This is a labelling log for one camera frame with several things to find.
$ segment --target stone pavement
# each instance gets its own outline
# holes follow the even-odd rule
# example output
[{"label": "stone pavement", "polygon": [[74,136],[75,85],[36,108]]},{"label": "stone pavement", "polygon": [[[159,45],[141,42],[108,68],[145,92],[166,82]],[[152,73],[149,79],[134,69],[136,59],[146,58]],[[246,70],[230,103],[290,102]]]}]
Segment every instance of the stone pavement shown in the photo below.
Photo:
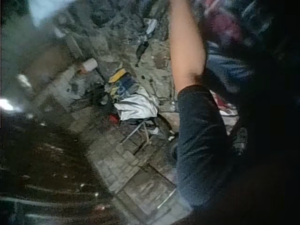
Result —
[{"label": "stone pavement", "polygon": [[95,109],[82,109],[69,129],[89,145],[88,159],[114,195],[113,204],[126,224],[168,225],[190,212],[176,189],[175,169],[166,163],[166,140],[157,136],[139,148],[143,131],[120,144],[135,126],[112,125]]}]

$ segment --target white cloth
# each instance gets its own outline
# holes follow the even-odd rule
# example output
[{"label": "white cloth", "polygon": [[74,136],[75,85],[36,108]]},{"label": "white cloth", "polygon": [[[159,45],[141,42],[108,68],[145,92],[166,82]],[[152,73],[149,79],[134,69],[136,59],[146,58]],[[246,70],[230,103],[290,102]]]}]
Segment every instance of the white cloth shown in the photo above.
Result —
[{"label": "white cloth", "polygon": [[139,87],[137,92],[130,97],[115,103],[120,119],[145,119],[156,117],[158,114],[158,101],[150,97],[145,88]]}]

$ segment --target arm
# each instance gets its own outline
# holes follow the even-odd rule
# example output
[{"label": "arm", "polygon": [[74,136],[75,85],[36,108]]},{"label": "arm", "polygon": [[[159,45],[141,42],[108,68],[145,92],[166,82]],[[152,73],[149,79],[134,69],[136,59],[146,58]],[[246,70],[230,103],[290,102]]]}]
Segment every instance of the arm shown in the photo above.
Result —
[{"label": "arm", "polygon": [[178,188],[197,209],[227,181],[233,158],[218,107],[200,83],[205,51],[189,2],[171,0],[171,7],[171,60],[180,115]]},{"label": "arm", "polygon": [[187,86],[200,84],[200,75],[205,66],[205,50],[189,0],[171,0],[170,46],[177,92]]}]

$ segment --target yellow object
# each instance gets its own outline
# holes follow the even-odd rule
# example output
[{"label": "yellow object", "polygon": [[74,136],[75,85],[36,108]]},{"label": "yellow object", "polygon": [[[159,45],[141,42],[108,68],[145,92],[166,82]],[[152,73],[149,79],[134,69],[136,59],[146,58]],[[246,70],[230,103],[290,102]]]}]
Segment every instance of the yellow object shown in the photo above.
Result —
[{"label": "yellow object", "polygon": [[117,73],[115,73],[111,78],[109,78],[109,83],[114,83],[118,79],[120,79],[124,74],[126,73],[126,70],[124,68],[120,69]]}]

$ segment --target navy blue sleeve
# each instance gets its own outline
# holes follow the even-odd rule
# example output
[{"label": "navy blue sleeve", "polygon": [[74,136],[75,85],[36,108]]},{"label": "navy blue sleeve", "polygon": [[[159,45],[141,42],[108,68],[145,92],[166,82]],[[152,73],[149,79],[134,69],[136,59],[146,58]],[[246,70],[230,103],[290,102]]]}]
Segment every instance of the navy blue sleeve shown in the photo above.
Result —
[{"label": "navy blue sleeve", "polygon": [[181,195],[204,206],[232,170],[224,122],[208,89],[194,85],[178,94],[180,131],[177,175]]}]

